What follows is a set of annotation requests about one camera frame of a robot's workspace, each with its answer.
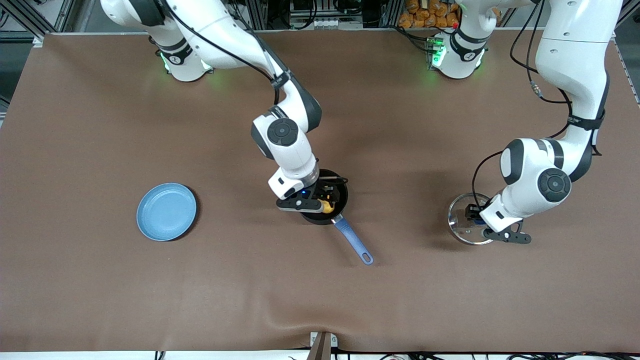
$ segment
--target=green led light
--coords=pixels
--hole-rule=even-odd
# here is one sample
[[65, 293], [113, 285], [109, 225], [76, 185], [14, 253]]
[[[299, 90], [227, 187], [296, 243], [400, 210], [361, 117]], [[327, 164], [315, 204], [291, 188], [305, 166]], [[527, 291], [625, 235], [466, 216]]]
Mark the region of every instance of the green led light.
[[160, 57], [162, 58], [162, 61], [164, 62], [164, 68], [165, 68], [167, 71], [170, 71], [170, 70], [169, 70], [169, 64], [167, 64], [167, 62], [166, 62], [166, 58], [164, 57], [164, 54], [163, 54], [163, 53], [160, 53]]
[[431, 64], [435, 67], [439, 67], [440, 65], [442, 65], [442, 59], [444, 59], [444, 56], [446, 54], [447, 54], [447, 48], [445, 46], [440, 47], [440, 50], [438, 50], [433, 55], [433, 61], [431, 62]]
[[206, 71], [211, 70], [211, 66], [209, 66], [209, 64], [207, 64], [206, 62], [204, 62], [204, 60], [200, 60], [200, 62], [202, 63], [202, 67], [203, 67]]

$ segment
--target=metal frame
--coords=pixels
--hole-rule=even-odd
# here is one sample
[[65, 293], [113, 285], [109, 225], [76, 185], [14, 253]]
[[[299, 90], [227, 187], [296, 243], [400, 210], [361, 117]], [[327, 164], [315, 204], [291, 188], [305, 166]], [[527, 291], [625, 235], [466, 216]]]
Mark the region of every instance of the metal frame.
[[7, 99], [6, 97], [4, 97], [3, 95], [0, 95], [0, 106], [4, 106], [5, 108], [9, 108], [9, 99]]
[[400, 15], [404, 11], [404, 1], [403, 0], [389, 0], [386, 5], [386, 8], [380, 17], [380, 27], [393, 25], [398, 25], [398, 21], [400, 21]]
[[261, 0], [246, 0], [246, 7], [249, 11], [249, 18], [251, 19], [251, 25], [254, 30], [266, 29], [266, 7], [262, 4]]
[[640, 8], [640, 0], [626, 0], [622, 4], [622, 10], [620, 10], [620, 16], [618, 17], [618, 23], [616, 27], [620, 26], [625, 20]]
[[51, 24], [26, 0], [0, 0], [0, 7], [25, 29], [25, 31], [2, 31], [0, 42], [31, 42], [34, 37], [42, 41], [48, 33], [64, 31], [75, 2], [76, 0], [63, 0], [56, 21]]

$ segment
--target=blue plate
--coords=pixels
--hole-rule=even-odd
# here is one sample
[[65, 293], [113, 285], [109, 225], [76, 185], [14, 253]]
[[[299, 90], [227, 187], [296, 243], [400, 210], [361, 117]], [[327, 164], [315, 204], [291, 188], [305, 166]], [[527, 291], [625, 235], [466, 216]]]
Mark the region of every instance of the blue plate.
[[149, 190], [138, 205], [138, 228], [151, 240], [173, 240], [189, 229], [196, 210], [196, 198], [186, 186], [158, 185]]

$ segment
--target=yellow food item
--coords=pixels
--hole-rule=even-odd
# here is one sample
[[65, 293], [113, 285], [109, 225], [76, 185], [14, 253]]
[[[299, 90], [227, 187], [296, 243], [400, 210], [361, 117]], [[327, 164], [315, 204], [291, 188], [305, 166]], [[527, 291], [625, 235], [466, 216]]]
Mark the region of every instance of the yellow food item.
[[420, 9], [417, 13], [415, 13], [415, 19], [425, 21], [429, 18], [430, 15], [431, 14], [429, 13], [429, 10]]
[[436, 24], [436, 15], [429, 16], [428, 19], [424, 21], [424, 27], [430, 28], [431, 26], [435, 26]]
[[443, 17], [437, 17], [436, 18], [436, 26], [438, 28], [446, 28], [447, 27], [447, 19], [445, 19]]
[[436, 13], [440, 8], [440, 2], [438, 0], [429, 0], [429, 13]]
[[500, 12], [500, 9], [498, 8], [492, 8], [491, 10], [493, 10], [493, 13], [495, 14], [496, 22], [500, 24], [502, 22], [502, 12]]
[[452, 28], [453, 24], [459, 23], [458, 16], [456, 15], [456, 13], [447, 14], [447, 17], [445, 19], [447, 19], [447, 27], [448, 28]]
[[331, 204], [329, 204], [329, 202], [328, 202], [328, 201], [325, 201], [325, 200], [318, 200], [318, 201], [323, 205], [323, 206], [322, 206], [322, 212], [323, 212], [324, 214], [330, 214], [330, 213], [333, 213], [333, 209], [334, 209], [334, 207], [333, 207], [333, 206], [331, 206]]
[[440, 7], [438, 7], [435, 14], [436, 16], [444, 17], [444, 15], [447, 15], [447, 10], [449, 10], [449, 6], [447, 4], [440, 3]]
[[410, 13], [416, 13], [420, 10], [418, 0], [406, 0], [406, 10]]
[[413, 16], [409, 13], [403, 13], [400, 15], [400, 20], [398, 21], [398, 26], [404, 29], [408, 29], [413, 25]]

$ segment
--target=cable connector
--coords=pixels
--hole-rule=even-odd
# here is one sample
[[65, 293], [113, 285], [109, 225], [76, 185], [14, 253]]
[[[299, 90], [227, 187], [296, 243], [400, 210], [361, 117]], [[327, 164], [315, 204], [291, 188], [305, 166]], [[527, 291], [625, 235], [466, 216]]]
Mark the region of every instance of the cable connector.
[[540, 90], [540, 86], [538, 86], [538, 84], [536, 84], [535, 81], [530, 81], [529, 82], [531, 84], [531, 90], [533, 90], [533, 93], [536, 94], [539, 98], [542, 98], [542, 90]]
[[444, 43], [444, 41], [441, 38], [436, 38], [436, 37], [428, 37], [427, 39], [425, 39], [425, 42], [427, 44], [433, 44], [433, 45], [442, 45]]

